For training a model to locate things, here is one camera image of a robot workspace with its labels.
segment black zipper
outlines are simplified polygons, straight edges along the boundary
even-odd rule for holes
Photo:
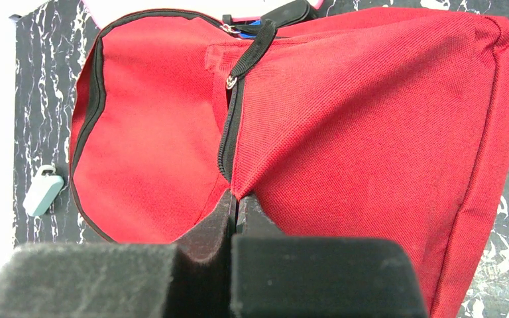
[[[223,134],[217,152],[217,166],[227,181],[231,182],[233,171],[233,159],[235,158],[235,147],[237,145],[237,134],[243,110],[243,90],[245,88],[245,76],[260,61],[270,48],[272,41],[276,38],[278,28],[276,23],[266,20],[260,28],[253,43],[247,48],[239,61],[233,66],[229,77],[226,80],[226,88],[231,89],[231,98],[227,118],[223,126]]]
[[[106,26],[98,35],[96,39],[95,52],[93,55],[92,61],[92,69],[91,69],[91,78],[89,83],[89,103],[87,106],[87,113],[85,115],[85,121],[81,127],[81,131],[79,132],[79,136],[77,137],[77,143],[75,145],[75,150],[73,153],[73,162],[71,163],[70,174],[74,175],[75,169],[79,163],[79,159],[81,157],[81,153],[83,152],[83,148],[91,131],[93,130],[98,118],[102,115],[104,111],[104,104],[106,99],[106,91],[104,88],[104,81],[102,77],[102,67],[103,67],[103,57],[102,57],[102,38],[112,31],[115,27],[119,27],[121,25],[127,24],[129,22],[133,22],[135,20],[145,18],[145,17],[183,17],[185,19],[192,20],[194,18],[201,18],[208,22],[209,24],[221,28],[223,31],[227,32],[231,36],[236,36],[239,31],[233,30],[233,27],[229,25],[223,25],[218,20],[208,16],[203,15],[194,11],[186,11],[186,10],[175,10],[175,9],[154,9],[154,10],[146,10],[138,13],[132,13],[125,17],[121,17],[110,25]],[[70,178],[70,185],[72,189],[72,193],[74,196],[75,204],[81,213],[81,216],[85,219],[87,224],[101,237],[105,240],[113,242],[114,240],[109,237],[106,233],[104,233],[99,227],[94,224],[91,219],[84,213],[83,207],[81,206],[81,202],[79,200],[79,195],[77,193],[77,189],[75,187],[73,178]]]

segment red fabric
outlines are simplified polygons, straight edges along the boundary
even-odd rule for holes
[[[225,78],[250,41],[176,17],[108,33],[106,106],[74,174],[85,214],[119,242],[171,242],[226,188],[253,191],[289,235],[398,242],[431,316],[454,317],[509,164],[508,20],[377,8],[278,35],[245,79],[229,185]]]

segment metal ring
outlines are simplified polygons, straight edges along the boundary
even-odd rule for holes
[[[225,32],[230,33],[230,34],[241,33],[241,31],[239,31],[239,30],[233,30],[233,27],[231,25],[223,24],[223,25],[220,25],[219,27],[222,28]]]

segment fabric seam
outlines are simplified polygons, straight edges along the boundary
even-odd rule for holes
[[[498,28],[498,37],[496,38],[496,40],[494,41],[494,43],[492,44],[492,57],[494,58],[494,62],[495,62],[495,68],[494,68],[494,74],[493,74],[493,77],[492,77],[492,85],[491,85],[491,92],[490,92],[490,100],[489,100],[489,105],[487,107],[487,112],[486,112],[486,117],[485,117],[485,122],[484,122],[484,127],[483,127],[483,134],[481,136],[481,140],[479,141],[479,147],[477,148],[477,154],[475,156],[475,161],[474,161],[474,164],[473,164],[473,169],[471,170],[471,175],[469,176],[469,182],[467,184],[467,189],[465,190],[465,195],[464,195],[464,200],[461,202],[461,205],[459,206],[459,209],[457,210],[454,218],[453,218],[453,222],[452,222],[452,226],[451,226],[451,232],[450,232],[450,235],[448,237],[448,240],[447,240],[447,244],[446,244],[446,248],[444,250],[444,257],[443,257],[443,261],[442,261],[442,268],[440,270],[440,274],[439,274],[439,277],[438,277],[438,280],[437,280],[437,283],[436,283],[436,289],[435,289],[435,292],[434,292],[434,297],[432,299],[432,302],[430,303],[430,312],[429,312],[429,315],[432,315],[432,311],[434,309],[434,303],[436,302],[437,299],[439,299],[439,289],[440,289],[440,283],[442,281],[442,272],[444,271],[444,269],[447,267],[447,254],[448,254],[448,249],[450,247],[450,240],[451,240],[451,237],[454,235],[454,232],[455,232],[455,222],[457,220],[457,216],[461,213],[461,210],[462,210],[462,207],[463,205],[465,204],[465,201],[466,199],[469,199],[467,197],[467,195],[469,194],[471,188],[472,188],[472,180],[473,180],[473,172],[475,171],[475,168],[478,166],[479,164],[479,156],[481,155],[481,144],[483,142],[483,140],[486,138],[486,135],[485,135],[485,130],[487,128],[487,125],[488,125],[488,116],[491,114],[490,112],[490,109],[491,109],[491,106],[492,106],[492,102],[494,101],[494,86],[495,86],[495,83],[496,83],[496,73],[497,73],[497,65],[496,65],[496,54],[494,53],[494,48],[495,46],[500,42],[500,38],[502,37],[502,28],[500,27],[500,25],[493,19],[489,18],[489,17],[484,17],[485,19],[487,20],[490,20],[491,22],[493,22],[496,27]]]
[[[237,169],[237,162],[239,162],[239,158],[242,155],[241,151],[239,150],[240,148],[237,145],[239,145],[239,141],[243,137],[243,124],[244,124],[244,120],[245,120],[245,90],[247,88],[247,77],[245,77],[245,79],[244,79],[245,82],[243,83],[243,96],[241,96],[241,99],[242,99],[242,101],[241,101],[241,105],[242,105],[241,118],[239,119],[239,129],[237,131],[237,141],[235,144],[235,158],[233,159],[233,171],[231,172],[231,184],[230,184],[231,194],[233,194],[233,196],[235,196],[238,200],[241,200],[243,197],[237,197],[237,194],[235,193],[235,185],[236,185],[235,180],[237,178],[234,178],[233,176],[236,176],[235,170]]]

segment zipper pull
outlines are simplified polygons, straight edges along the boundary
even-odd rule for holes
[[[238,79],[245,77],[248,72],[260,61],[270,48],[272,41],[278,33],[278,27],[272,20],[265,20],[253,43],[247,48],[239,61],[233,66],[229,77],[225,80],[225,87],[232,89]]]

